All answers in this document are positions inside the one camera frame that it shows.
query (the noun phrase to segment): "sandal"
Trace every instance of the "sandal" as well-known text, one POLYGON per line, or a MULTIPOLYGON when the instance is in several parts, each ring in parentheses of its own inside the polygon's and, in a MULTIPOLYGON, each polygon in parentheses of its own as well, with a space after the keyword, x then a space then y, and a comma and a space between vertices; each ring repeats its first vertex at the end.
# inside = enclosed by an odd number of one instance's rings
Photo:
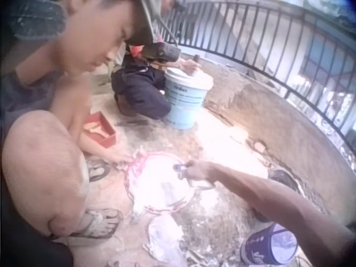
POLYGON ((123 220, 123 214, 116 209, 87 210, 85 214, 92 219, 80 232, 69 236, 68 241, 73 246, 97 244, 112 238, 123 220))
POLYGON ((95 182, 106 177, 110 172, 110 166, 104 160, 87 160, 89 182, 95 182))

